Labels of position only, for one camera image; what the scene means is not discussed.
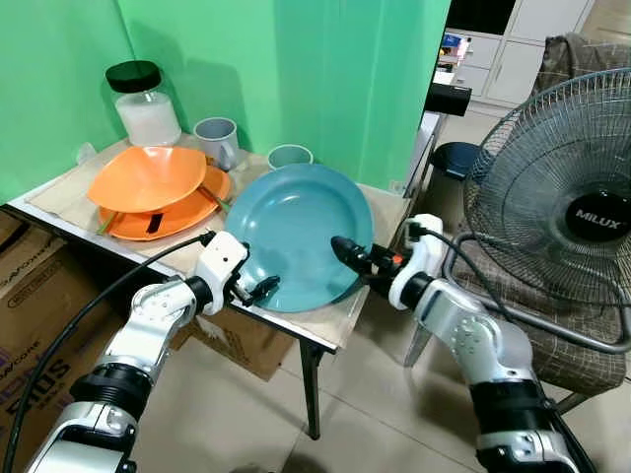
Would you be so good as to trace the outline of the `large teal plate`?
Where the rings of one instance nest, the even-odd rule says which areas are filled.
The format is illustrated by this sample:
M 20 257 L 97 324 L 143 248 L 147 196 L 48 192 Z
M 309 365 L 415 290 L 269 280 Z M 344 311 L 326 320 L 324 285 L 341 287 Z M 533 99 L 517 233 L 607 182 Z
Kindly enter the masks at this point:
M 249 247 L 241 284 L 253 289 L 278 279 L 257 301 L 274 312 L 310 311 L 346 296 L 359 276 L 335 257 L 332 238 L 369 246 L 375 235 L 359 185 L 320 164 L 290 164 L 258 177 L 236 198 L 225 226 Z

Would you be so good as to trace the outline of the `orange flat plate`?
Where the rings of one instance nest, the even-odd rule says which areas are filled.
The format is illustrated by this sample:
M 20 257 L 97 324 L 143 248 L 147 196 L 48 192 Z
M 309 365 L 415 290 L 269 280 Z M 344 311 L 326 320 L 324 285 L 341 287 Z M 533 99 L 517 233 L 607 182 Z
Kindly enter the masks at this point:
M 211 216 L 216 209 L 220 208 L 218 202 L 230 197 L 233 189 L 233 181 L 229 175 L 213 166 L 209 167 L 204 176 L 202 188 L 194 190 L 186 195 L 179 202 L 170 206 L 158 209 L 158 211 L 143 213 L 118 213 L 118 217 L 109 226 L 107 233 L 113 237 L 125 240 L 154 240 L 168 237 L 181 231 L 188 230 L 189 227 L 202 222 L 204 218 Z M 106 216 L 108 209 L 99 208 L 98 217 Z M 146 235 L 146 225 L 149 216 L 154 212 L 164 213 L 161 229 L 153 236 Z

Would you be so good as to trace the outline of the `small teal cup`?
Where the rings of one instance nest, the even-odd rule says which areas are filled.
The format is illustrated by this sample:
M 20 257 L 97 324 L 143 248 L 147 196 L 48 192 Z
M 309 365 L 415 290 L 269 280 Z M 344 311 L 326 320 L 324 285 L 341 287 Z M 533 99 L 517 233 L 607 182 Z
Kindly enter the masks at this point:
M 315 162 L 315 158 L 306 146 L 281 144 L 266 154 L 266 161 L 270 170 L 279 170 L 293 164 L 312 164 Z

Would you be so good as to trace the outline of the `dark round bin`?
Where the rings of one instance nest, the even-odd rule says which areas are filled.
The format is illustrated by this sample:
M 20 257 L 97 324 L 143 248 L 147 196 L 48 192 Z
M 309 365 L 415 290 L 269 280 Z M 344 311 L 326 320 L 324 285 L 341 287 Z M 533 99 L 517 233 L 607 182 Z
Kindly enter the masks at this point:
M 473 171 L 482 155 L 481 146 L 468 141 L 448 141 L 430 154 L 430 166 L 456 181 L 465 181 L 472 176 L 474 183 L 482 183 L 485 174 Z

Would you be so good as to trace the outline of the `orange curved plate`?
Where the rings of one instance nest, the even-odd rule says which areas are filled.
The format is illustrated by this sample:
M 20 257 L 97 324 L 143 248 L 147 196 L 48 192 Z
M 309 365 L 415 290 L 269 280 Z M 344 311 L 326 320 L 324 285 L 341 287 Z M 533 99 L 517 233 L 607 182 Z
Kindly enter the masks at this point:
M 184 146 L 130 146 L 101 169 L 87 192 L 96 206 L 141 213 L 171 206 L 203 183 L 206 153 Z

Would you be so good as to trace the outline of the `grey mug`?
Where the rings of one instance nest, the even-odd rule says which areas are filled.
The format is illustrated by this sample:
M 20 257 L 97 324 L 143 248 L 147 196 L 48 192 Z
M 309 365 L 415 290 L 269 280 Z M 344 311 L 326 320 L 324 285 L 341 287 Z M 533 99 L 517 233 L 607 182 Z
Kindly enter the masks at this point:
M 231 171 L 245 158 L 239 143 L 238 123 L 226 117 L 207 117 L 195 123 L 193 135 L 209 161 L 220 170 Z

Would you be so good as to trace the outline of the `black box device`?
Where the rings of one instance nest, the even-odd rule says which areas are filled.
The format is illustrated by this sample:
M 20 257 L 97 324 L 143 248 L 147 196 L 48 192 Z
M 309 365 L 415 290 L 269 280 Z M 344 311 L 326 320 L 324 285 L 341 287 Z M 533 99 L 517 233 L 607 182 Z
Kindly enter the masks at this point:
M 467 87 L 430 83 L 427 98 L 424 99 L 424 111 L 464 116 L 470 100 L 472 90 Z

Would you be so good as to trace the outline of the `green backdrop cloth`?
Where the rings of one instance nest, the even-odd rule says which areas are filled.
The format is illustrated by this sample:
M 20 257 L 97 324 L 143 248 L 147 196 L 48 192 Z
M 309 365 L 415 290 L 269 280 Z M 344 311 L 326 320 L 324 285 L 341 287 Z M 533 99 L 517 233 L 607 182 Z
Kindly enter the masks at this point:
M 105 73 L 136 59 L 185 130 L 227 117 L 250 152 L 400 189 L 451 1 L 0 0 L 0 203 L 123 139 Z

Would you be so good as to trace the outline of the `glass jar with black lid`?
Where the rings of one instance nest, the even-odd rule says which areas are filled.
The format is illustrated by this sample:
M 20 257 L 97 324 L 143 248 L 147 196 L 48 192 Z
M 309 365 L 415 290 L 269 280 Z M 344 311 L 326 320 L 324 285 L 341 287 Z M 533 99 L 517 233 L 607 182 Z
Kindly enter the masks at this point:
M 114 111 L 132 146 L 171 146 L 183 135 L 171 96 L 162 90 L 162 69 L 152 60 L 125 60 L 108 67 Z

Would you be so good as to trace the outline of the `beige table mat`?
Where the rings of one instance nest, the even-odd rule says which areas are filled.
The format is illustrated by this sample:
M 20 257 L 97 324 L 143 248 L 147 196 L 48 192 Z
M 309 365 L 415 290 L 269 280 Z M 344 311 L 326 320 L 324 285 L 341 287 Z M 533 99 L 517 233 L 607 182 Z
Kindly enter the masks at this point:
M 19 195 L 8 204 L 23 215 L 54 227 L 61 234 L 67 234 L 76 240 L 84 240 L 90 246 L 126 258 L 134 264 L 139 264 L 145 258 L 181 240 L 197 236 L 207 230 L 218 231 L 224 228 L 224 216 L 215 215 L 194 225 L 192 229 L 149 242 L 100 235 L 98 206 L 87 198 L 87 192 L 104 165 L 126 148 L 127 146 L 121 143 L 108 146 L 84 164 L 64 172 L 42 186 L 37 186 L 31 192 Z M 359 188 L 373 212 L 375 243 L 387 246 L 395 238 L 398 225 L 405 220 L 404 213 L 409 209 L 410 201 L 401 195 L 385 192 L 374 186 L 361 184 Z M 258 306 L 242 306 L 236 302 L 231 303 L 231 307 L 239 312 L 247 312 L 252 318 L 283 330 L 299 341 L 313 342 L 323 350 L 334 353 L 346 346 L 346 339 L 355 329 L 361 311 L 365 309 L 370 298 L 370 290 L 360 288 L 352 290 L 335 303 L 310 311 L 275 312 Z

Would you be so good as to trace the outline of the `plaid cushioned chair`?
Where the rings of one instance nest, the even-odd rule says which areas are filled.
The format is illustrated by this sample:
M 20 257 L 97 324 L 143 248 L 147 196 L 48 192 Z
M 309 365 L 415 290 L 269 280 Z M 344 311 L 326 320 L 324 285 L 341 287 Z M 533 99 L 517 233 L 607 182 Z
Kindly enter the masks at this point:
M 563 413 L 626 381 L 630 373 L 627 350 L 621 353 L 594 350 L 586 344 L 567 341 L 549 330 L 531 327 L 525 323 L 524 316 L 549 321 L 556 327 L 571 330 L 592 341 L 609 344 L 630 342 L 630 293 L 627 285 L 613 289 L 612 279 L 598 276 L 596 286 L 599 295 L 613 297 L 613 301 L 599 304 L 578 302 L 514 278 L 479 247 L 474 233 L 456 236 L 454 243 L 469 258 L 464 260 L 445 244 L 447 255 L 441 266 L 442 274 L 486 302 L 493 315 L 501 314 L 497 302 L 505 303 L 511 318 L 522 325 L 530 339 L 533 369 L 541 381 L 571 392 L 559 401 Z

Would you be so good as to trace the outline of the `black Milux fan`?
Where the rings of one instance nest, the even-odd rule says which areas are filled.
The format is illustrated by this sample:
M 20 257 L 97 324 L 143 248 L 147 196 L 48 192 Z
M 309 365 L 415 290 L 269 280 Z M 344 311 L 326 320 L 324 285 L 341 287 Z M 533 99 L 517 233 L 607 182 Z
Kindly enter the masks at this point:
M 500 269 L 563 304 L 612 307 L 613 341 L 522 314 L 564 341 L 631 347 L 631 69 L 571 78 L 510 109 L 463 180 L 467 237 Z

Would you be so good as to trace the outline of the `white drawer cabinet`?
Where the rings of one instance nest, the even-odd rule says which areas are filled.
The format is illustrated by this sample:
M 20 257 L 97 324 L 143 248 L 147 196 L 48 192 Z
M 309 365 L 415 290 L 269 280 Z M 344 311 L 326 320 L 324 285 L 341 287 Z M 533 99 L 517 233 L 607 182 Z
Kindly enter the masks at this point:
M 514 107 L 531 95 L 547 37 L 576 33 L 596 0 L 517 0 L 504 35 L 448 29 L 455 51 L 439 54 L 438 77 L 472 90 L 475 101 Z

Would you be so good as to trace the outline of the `black television screen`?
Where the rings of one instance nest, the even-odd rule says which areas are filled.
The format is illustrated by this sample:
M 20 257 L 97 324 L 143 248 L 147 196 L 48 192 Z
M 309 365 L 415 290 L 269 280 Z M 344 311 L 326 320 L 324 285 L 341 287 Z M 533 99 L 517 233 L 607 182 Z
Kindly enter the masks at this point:
M 517 0 L 452 0 L 446 27 L 482 34 L 504 35 Z

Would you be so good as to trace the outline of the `brown plaid blanket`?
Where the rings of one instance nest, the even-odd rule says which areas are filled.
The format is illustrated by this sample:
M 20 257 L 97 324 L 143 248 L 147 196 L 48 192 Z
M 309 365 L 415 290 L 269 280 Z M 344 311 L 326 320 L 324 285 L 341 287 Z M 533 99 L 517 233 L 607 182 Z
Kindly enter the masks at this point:
M 534 95 L 573 78 L 630 67 L 631 44 L 595 40 L 580 33 L 547 37 L 539 72 L 533 81 Z

